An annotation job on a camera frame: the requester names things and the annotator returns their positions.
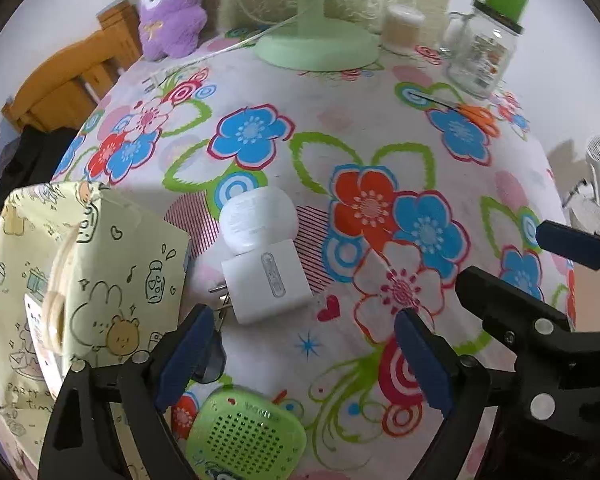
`fan stand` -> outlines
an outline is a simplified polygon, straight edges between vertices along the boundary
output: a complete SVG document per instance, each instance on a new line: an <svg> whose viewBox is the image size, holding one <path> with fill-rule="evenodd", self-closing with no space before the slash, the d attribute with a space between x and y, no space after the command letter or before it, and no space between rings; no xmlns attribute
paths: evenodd
<svg viewBox="0 0 600 480"><path fill-rule="evenodd" d="M324 16L324 0L298 0L298 18L260 38L256 53L283 68L336 72L379 56L378 37L354 23Z"/></svg>

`jar handle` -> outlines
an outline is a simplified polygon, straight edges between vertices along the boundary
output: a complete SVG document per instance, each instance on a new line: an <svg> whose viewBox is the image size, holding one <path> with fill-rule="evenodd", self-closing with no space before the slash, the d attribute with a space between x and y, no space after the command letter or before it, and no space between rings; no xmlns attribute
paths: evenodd
<svg viewBox="0 0 600 480"><path fill-rule="evenodd" d="M464 29L466 22L474 17L474 14L467 13L464 14L462 12L450 12L446 16L446 25L440 35L440 39L438 40L438 52L440 56L451 58L454 56L456 52L456 46L458 46L458 41L460 39L461 31ZM453 27L451 25L453 20L459 19L462 25L460 27Z"/></svg>

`tablecloth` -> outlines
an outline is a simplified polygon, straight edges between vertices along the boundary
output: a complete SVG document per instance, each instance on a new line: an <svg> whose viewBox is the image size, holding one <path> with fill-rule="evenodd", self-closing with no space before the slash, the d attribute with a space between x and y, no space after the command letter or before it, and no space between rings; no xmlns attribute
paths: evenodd
<svg viewBox="0 0 600 480"><path fill-rule="evenodd" d="M230 31L189 60L249 33ZM476 102L424 46L336 73L283 70L240 48L173 68L143 91L151 72L175 64L141 60L126 72L54 180L104 182L189 232L194 260L181 316L196 301L212 302L206 292L223 281L221 262L232 257L219 236L223 205L280 187L298 212L295 244L314 292L296 312L253 326L225 322L225 375L191 383L173 410L181 444L206 397L235 384L304 425L308 445L294 480L406 478L442 416L397 346L400 309L415 309L458 353L504 369L513 354L454 293L461 269L479 266L575 321L572 266L535 238L542 220L564 222L560 199L512 93ZM410 89L487 107L500 135ZM492 417L460 478L474 475Z"/></svg>

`stuffed animal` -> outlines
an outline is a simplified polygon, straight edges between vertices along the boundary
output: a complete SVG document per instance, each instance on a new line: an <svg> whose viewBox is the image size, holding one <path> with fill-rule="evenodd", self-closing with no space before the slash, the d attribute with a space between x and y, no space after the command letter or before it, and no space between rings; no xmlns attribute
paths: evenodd
<svg viewBox="0 0 600 480"><path fill-rule="evenodd" d="M185 57L198 47L206 23L202 0L140 0L140 41L145 59Z"/></svg>

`red heart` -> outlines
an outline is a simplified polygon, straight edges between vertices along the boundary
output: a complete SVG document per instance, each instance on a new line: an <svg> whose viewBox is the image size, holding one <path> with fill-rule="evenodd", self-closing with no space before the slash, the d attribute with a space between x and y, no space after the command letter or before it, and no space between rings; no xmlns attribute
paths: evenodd
<svg viewBox="0 0 600 480"><path fill-rule="evenodd" d="M318 321L326 322L340 317L340 302L336 296L327 296L327 308L318 312Z"/></svg>

